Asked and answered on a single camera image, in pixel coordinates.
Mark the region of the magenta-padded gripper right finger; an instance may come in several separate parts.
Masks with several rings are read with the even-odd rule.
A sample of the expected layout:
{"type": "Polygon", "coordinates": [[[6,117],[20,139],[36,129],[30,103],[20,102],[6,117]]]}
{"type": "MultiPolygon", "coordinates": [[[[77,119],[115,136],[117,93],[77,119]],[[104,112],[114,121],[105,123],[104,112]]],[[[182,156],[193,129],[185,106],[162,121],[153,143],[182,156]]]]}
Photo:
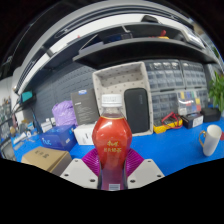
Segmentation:
{"type": "Polygon", "coordinates": [[[128,189],[141,188],[164,177],[152,159],[144,159],[133,149],[126,158],[125,175],[128,189]]]}

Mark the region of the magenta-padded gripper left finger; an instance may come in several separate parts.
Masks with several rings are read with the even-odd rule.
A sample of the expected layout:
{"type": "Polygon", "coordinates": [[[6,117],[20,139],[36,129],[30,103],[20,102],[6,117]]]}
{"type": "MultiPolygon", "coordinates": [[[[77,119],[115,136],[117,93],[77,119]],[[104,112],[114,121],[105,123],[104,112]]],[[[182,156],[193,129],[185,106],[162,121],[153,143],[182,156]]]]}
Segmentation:
{"type": "Polygon", "coordinates": [[[100,171],[97,150],[92,149],[82,159],[73,159],[60,177],[84,188],[98,189],[101,184],[100,171]]]}

